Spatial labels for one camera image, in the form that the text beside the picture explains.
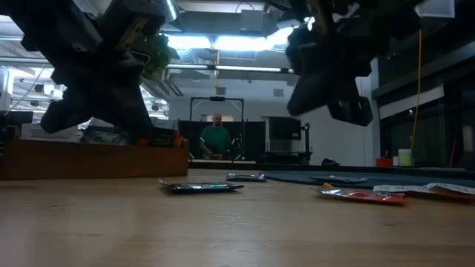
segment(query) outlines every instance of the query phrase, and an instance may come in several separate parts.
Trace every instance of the laboratory room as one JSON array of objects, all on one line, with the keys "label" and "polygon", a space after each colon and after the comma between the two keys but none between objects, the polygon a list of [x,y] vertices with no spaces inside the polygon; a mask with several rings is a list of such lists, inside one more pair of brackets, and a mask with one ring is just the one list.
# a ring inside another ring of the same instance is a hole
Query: laboratory room
[{"label": "laboratory room", "polygon": [[469,266],[474,18],[0,0],[0,265]]}]

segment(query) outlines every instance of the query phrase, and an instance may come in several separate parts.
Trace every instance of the green shirt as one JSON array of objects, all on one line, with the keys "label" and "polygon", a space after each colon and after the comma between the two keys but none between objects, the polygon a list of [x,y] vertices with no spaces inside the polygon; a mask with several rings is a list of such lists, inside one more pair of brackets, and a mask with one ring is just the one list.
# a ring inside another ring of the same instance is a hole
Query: green shirt
[{"label": "green shirt", "polygon": [[214,154],[226,154],[231,144],[229,132],[224,127],[206,126],[200,136],[205,141],[205,146]]}]

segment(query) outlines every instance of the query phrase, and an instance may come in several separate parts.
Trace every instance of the wooden box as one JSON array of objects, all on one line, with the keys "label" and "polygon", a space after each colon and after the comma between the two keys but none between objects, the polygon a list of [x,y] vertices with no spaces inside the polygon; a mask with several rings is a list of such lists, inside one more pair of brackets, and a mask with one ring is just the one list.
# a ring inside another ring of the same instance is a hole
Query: wooden box
[{"label": "wooden box", "polygon": [[189,150],[22,140],[8,128],[0,179],[181,177]]}]

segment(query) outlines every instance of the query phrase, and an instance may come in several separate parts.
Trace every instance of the ceiling light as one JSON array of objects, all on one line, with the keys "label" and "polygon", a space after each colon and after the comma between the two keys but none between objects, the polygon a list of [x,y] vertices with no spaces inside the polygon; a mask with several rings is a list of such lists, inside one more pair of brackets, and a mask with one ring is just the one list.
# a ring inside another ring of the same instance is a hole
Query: ceiling light
[{"label": "ceiling light", "polygon": [[206,70],[207,65],[195,65],[195,64],[168,64],[167,68],[179,69],[179,70]]},{"label": "ceiling light", "polygon": [[264,37],[220,36],[214,48],[225,51],[262,51],[272,48]]},{"label": "ceiling light", "polygon": [[244,66],[216,66],[217,70],[244,70],[262,72],[281,72],[279,67],[244,67]]},{"label": "ceiling light", "polygon": [[8,36],[8,35],[0,36],[0,41],[20,42],[22,39],[23,39],[23,36]]},{"label": "ceiling light", "polygon": [[174,49],[211,48],[211,42],[205,36],[170,36],[168,46]]},{"label": "ceiling light", "polygon": [[282,28],[275,33],[269,35],[267,37],[267,41],[270,42],[272,45],[285,45],[287,41],[287,37],[289,37],[290,33],[294,30],[293,27],[285,27]]},{"label": "ceiling light", "polygon": [[177,11],[175,10],[175,6],[171,2],[171,0],[166,0],[166,4],[168,5],[168,10],[170,10],[172,20],[175,20],[178,17]]}]

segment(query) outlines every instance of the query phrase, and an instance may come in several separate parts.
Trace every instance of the wooden table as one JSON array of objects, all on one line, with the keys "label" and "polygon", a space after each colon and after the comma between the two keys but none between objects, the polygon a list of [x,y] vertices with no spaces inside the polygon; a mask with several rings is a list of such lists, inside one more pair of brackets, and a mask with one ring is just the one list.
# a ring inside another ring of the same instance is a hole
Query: wooden table
[{"label": "wooden table", "polygon": [[[225,174],[190,170],[188,180]],[[453,267],[474,253],[472,205],[341,202],[273,181],[182,196],[157,179],[0,182],[2,267]]]}]

